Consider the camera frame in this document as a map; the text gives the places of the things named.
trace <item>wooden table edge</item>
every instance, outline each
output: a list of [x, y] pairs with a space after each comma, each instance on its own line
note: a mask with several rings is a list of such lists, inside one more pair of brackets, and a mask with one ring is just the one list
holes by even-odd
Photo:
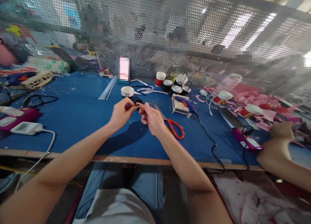
[[[25, 158], [40, 158], [45, 152], [41, 151], [26, 151], [26, 150], [12, 150], [12, 149], [0, 149], [0, 156], [12, 156], [12, 157], [25, 157]], [[61, 153], [49, 153], [45, 158], [53, 159]], [[121, 157], [121, 156], [106, 156], [95, 155], [92, 161], [101, 162], [119, 162], [119, 163], [134, 163], [134, 164], [149, 164], [149, 165], [172, 165], [170, 160], [167, 159], [149, 159], [149, 158], [134, 158], [134, 157]], [[219, 163], [212, 162], [198, 162], [202, 168], [222, 169]], [[240, 164], [225, 164], [226, 169], [230, 170], [245, 170], [245, 165]], [[260, 166], [249, 166], [252, 171], [263, 171]]]

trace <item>blue hot glue gun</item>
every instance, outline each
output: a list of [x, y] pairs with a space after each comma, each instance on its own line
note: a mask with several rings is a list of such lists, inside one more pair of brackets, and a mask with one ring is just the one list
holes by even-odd
[[190, 112], [191, 114], [195, 113], [194, 106], [192, 106], [193, 100], [184, 99], [184, 98], [179, 97], [179, 96], [175, 96], [175, 99], [176, 99], [178, 102], [182, 102], [186, 107], [188, 107], [188, 108], [189, 108], [189, 112]]

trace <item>blue work table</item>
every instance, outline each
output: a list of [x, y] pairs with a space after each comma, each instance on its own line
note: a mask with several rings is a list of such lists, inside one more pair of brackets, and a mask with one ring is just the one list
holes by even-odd
[[[53, 81], [36, 91], [39, 95], [58, 97], [58, 101], [46, 104], [40, 108], [42, 115], [37, 120], [45, 129], [56, 132], [56, 140], [47, 158], [53, 158], [105, 125], [111, 117], [113, 105], [122, 99], [122, 84], [116, 83], [108, 100], [99, 100], [110, 79], [97, 74], [74, 72], [63, 78], [54, 77]], [[217, 110], [212, 110], [210, 116], [206, 103], [197, 101], [195, 95], [199, 91], [193, 89], [190, 94], [198, 104], [194, 104], [198, 115], [207, 132], [216, 141], [215, 154], [229, 169], [245, 169], [243, 148], [231, 134], [230, 128]], [[204, 133], [195, 115], [189, 119], [186, 115], [172, 114], [172, 100], [168, 95], [150, 93], [134, 95], [143, 102], [157, 104], [163, 114], [179, 123], [185, 132], [185, 138], [179, 140], [181, 145], [199, 162], [202, 167], [221, 168], [211, 153], [213, 143]], [[19, 108], [23, 98], [12, 105]], [[259, 136], [259, 143], [269, 138], [269, 133], [263, 130], [255, 131]], [[1, 140], [0, 155], [20, 157], [40, 157], [47, 150], [52, 135], [37, 133], [33, 136], [10, 134]], [[299, 148], [308, 153], [299, 154], [299, 157], [310, 158], [310, 151]], [[256, 162], [256, 154], [246, 152], [246, 159], [252, 170], [260, 170]], [[141, 123], [138, 111], [134, 112], [127, 124], [112, 135], [98, 150], [94, 160], [109, 162], [129, 162], [142, 164], [169, 165], [169, 158], [155, 136], [152, 136], [148, 127]]]

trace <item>metal mesh screen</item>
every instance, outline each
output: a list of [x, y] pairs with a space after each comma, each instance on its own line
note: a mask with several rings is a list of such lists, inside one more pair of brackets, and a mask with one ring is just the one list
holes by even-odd
[[[108, 11], [107, 44], [81, 44], [87, 9]], [[0, 37], [29, 54], [55, 55], [44, 47], [51, 43], [73, 58], [94, 50], [96, 65], [77, 62], [84, 72], [109, 67], [116, 74], [117, 57], [123, 55], [132, 58], [132, 78], [187, 71], [195, 86], [203, 86], [236, 72], [268, 93], [311, 90], [304, 64], [311, 51], [311, 15], [263, 0], [2, 0], [0, 11]], [[16, 37], [6, 30], [12, 24], [29, 35]], [[175, 29], [187, 32], [184, 55], [167, 52], [168, 32]], [[244, 55], [236, 63], [229, 49], [239, 47], [255, 48], [258, 59]]]

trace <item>jeans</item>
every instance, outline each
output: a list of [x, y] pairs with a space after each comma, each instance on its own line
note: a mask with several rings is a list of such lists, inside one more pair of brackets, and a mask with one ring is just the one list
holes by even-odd
[[123, 164], [96, 162], [89, 180], [75, 218], [85, 217], [97, 189], [127, 188], [145, 203], [157, 224], [163, 223], [163, 176], [161, 166], [138, 165], [129, 186], [125, 187]]

